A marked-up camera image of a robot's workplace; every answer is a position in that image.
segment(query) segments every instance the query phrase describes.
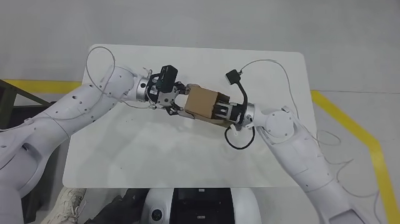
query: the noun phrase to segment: yellow floor marking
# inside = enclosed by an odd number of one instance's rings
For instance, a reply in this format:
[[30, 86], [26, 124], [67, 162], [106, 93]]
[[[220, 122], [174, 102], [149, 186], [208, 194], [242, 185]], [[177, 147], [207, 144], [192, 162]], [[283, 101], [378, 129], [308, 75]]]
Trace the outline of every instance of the yellow floor marking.
[[389, 224], [399, 223], [400, 212], [396, 203], [393, 186], [390, 181], [388, 168], [385, 164], [380, 142], [373, 137], [362, 126], [358, 125], [353, 119], [346, 115], [335, 104], [331, 103], [324, 95], [318, 91], [311, 91], [312, 100], [325, 112], [331, 115], [345, 129], [363, 142], [369, 149], [372, 165], [377, 179], [383, 207]]
[[38, 81], [27, 79], [3, 79], [28, 93], [68, 94], [79, 87], [80, 81]]

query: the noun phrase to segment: sneaker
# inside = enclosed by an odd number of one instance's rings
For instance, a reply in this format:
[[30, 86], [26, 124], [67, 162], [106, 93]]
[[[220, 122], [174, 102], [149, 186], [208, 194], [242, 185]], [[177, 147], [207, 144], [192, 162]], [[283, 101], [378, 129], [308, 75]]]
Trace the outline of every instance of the sneaker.
[[54, 208], [41, 224], [77, 224], [78, 217], [82, 212], [82, 210], [79, 211], [79, 206], [85, 192], [85, 188], [63, 187], [58, 194]]

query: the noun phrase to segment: brown cardboard box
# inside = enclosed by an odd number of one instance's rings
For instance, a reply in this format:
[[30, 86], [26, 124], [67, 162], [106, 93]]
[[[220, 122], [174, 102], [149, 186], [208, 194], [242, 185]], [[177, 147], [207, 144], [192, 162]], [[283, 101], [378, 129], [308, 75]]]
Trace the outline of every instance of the brown cardboard box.
[[220, 126], [229, 126], [230, 123], [228, 121], [214, 119], [213, 108], [218, 101], [228, 103], [229, 97], [225, 94], [201, 88], [199, 86], [192, 86], [184, 109], [201, 121], [207, 121]]

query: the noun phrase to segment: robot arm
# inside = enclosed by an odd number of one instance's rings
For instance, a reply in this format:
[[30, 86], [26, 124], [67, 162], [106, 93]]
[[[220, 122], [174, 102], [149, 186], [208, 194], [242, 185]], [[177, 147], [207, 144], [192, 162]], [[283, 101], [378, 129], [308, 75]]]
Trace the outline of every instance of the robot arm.
[[296, 116], [287, 108], [264, 112], [253, 108], [251, 112], [257, 132], [310, 199], [320, 223], [369, 223], [349, 201], [329, 171], [318, 144]]
[[[165, 66], [159, 74], [144, 77], [129, 68], [111, 67], [99, 83], [84, 84], [18, 128], [0, 132], [0, 220], [23, 223], [21, 197], [36, 186], [50, 154], [117, 102], [148, 101], [152, 108], [159, 106], [169, 115], [194, 118], [174, 102], [177, 95], [190, 91], [189, 85], [175, 82], [177, 73], [174, 67]], [[238, 128], [257, 129], [278, 162], [306, 193], [321, 223], [368, 223], [334, 180], [308, 130], [288, 109], [261, 112], [248, 103], [239, 76], [236, 70], [227, 74], [230, 84], [238, 84], [244, 94], [243, 104], [217, 101], [215, 118]]]
[[20, 199], [36, 186], [51, 153], [118, 101], [136, 101], [142, 78], [126, 68], [110, 67], [97, 84], [83, 84], [20, 127], [0, 132], [1, 223], [23, 223]]

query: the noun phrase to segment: table top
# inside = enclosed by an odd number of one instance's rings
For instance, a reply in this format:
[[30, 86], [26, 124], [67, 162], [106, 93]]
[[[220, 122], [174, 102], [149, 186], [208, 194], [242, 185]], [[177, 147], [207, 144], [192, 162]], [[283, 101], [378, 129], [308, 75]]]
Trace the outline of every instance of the table top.
[[[178, 69], [177, 81], [196, 83], [242, 103], [236, 85], [224, 75], [257, 59], [274, 59], [287, 71], [304, 126], [315, 135], [316, 123], [304, 56], [300, 53], [237, 49], [175, 48], [103, 44], [117, 64], [145, 75], [164, 65]], [[92, 52], [91, 76], [101, 78], [112, 58], [104, 49]], [[250, 103], [263, 108], [294, 109], [283, 70], [274, 63], [248, 66], [241, 83]], [[89, 82], [85, 72], [83, 83]], [[184, 105], [185, 96], [177, 103]], [[257, 135], [245, 150], [234, 150], [224, 128], [199, 120], [169, 116], [164, 110], [134, 109], [118, 103], [114, 109], [71, 137], [63, 183], [70, 188], [172, 188], [296, 186]], [[237, 145], [248, 142], [244, 133]]]

